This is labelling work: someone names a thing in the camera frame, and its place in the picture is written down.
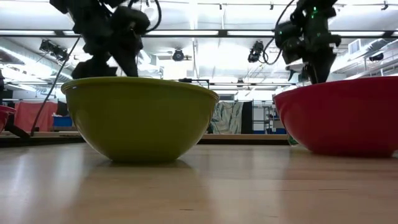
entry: bowl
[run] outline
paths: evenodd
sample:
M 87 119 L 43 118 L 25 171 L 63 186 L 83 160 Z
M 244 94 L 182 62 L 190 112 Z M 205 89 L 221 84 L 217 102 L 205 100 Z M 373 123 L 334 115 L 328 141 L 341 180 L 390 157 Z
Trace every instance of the bowl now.
M 8 106 L 0 106 L 0 134 L 6 127 L 9 115 L 15 114 L 16 110 Z
M 85 141 L 117 162 L 176 160 L 201 139 L 219 100 L 206 88 L 154 78 L 84 78 L 62 92 Z
M 312 152 L 390 157 L 398 150 L 398 77 L 322 83 L 275 97 L 286 130 Z

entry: ceiling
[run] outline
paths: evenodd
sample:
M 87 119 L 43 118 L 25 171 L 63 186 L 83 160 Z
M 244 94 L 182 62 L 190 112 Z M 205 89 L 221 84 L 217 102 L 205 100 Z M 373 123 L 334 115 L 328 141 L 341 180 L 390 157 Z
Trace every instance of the ceiling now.
M 58 12 L 45 0 L 0 0 L 0 29 L 72 29 L 74 23 L 68 15 Z M 190 30 L 190 29 L 273 29 L 288 0 L 256 1 L 256 0 L 173 0 L 162 1 L 163 20 L 159 29 Z M 335 6 L 338 15 L 329 21 L 331 30 L 396 30 L 398 16 L 395 4 L 398 0 L 388 0 L 389 8 L 382 11 L 381 0 L 339 0 Z M 156 12 L 146 9 L 137 3 L 135 8 L 143 8 L 152 23 L 157 20 Z M 289 7 L 285 17 L 287 20 L 295 6 Z M 40 37 L 8 37 L 9 40 L 21 45 L 36 54 L 41 54 Z M 74 38 L 51 38 L 52 42 L 71 49 Z M 170 60 L 175 49 L 182 49 L 185 55 L 193 55 L 194 45 L 198 78 L 220 80 L 226 78 L 251 78 L 252 82 L 262 82 L 267 79 L 279 79 L 286 82 L 289 72 L 285 71 L 282 59 L 273 66 L 260 67 L 259 63 L 248 63 L 247 58 L 255 41 L 267 43 L 269 39 L 258 38 L 143 38 L 144 51 L 149 55 L 158 56 L 157 67 L 164 67 L 165 73 L 193 74 L 194 63 L 173 62 Z M 343 39 L 336 50 L 343 55 L 348 44 L 354 39 Z M 74 50 L 74 59 L 86 60 L 90 56 L 83 51 L 84 40 L 81 40 Z M 278 51 L 271 45 L 269 55 L 273 60 Z M 354 75 L 358 68 L 340 70 L 347 76 Z

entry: blue bin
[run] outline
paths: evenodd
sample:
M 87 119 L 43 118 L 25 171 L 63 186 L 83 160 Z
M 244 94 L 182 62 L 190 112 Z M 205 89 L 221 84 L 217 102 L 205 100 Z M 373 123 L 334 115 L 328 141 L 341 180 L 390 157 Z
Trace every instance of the blue bin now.
M 54 117 L 54 127 L 72 127 L 72 119 L 69 116 L 66 117 Z

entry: red object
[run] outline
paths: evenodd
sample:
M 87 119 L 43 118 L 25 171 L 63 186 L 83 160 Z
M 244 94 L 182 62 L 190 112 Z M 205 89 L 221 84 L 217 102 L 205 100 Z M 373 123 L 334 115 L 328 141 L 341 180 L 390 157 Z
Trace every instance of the red object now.
M 30 132 L 41 106 L 41 103 L 17 103 L 15 107 L 17 112 L 15 114 L 14 124 L 22 130 Z M 57 108 L 58 104 L 52 102 L 48 102 L 44 105 L 36 124 L 36 127 L 39 127 L 39 131 L 51 131 L 53 126 L 52 115 L 57 112 Z
M 275 97 L 292 137 L 312 152 L 390 157 L 398 150 L 398 77 L 322 83 Z
M 0 133 L 3 131 L 7 124 L 8 116 L 14 114 L 16 111 L 14 108 L 8 106 L 0 106 Z

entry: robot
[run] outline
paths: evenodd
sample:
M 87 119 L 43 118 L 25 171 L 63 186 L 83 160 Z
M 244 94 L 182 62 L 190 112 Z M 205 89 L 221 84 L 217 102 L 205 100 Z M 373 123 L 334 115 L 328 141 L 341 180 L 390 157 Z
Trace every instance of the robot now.
M 93 56 L 77 65 L 72 73 L 74 79 L 116 76 L 117 68 L 106 64 L 110 56 L 128 77 L 138 77 L 135 57 L 143 48 L 141 35 L 148 32 L 150 21 L 143 12 L 120 6 L 124 1 L 50 0 L 60 12 L 71 15 L 75 21 L 73 31 L 82 35 L 86 42 L 84 51 Z M 131 0 L 129 5 L 134 2 L 138 0 Z M 276 45 L 283 51 L 286 64 L 302 58 L 306 64 L 303 75 L 313 84 L 326 82 L 336 58 L 330 44 L 341 43 L 341 37 L 331 35 L 328 30 L 328 19 L 336 16 L 333 8 L 336 2 L 299 0 L 290 21 L 278 24 L 274 31 Z M 112 13 L 106 4 L 117 9 Z

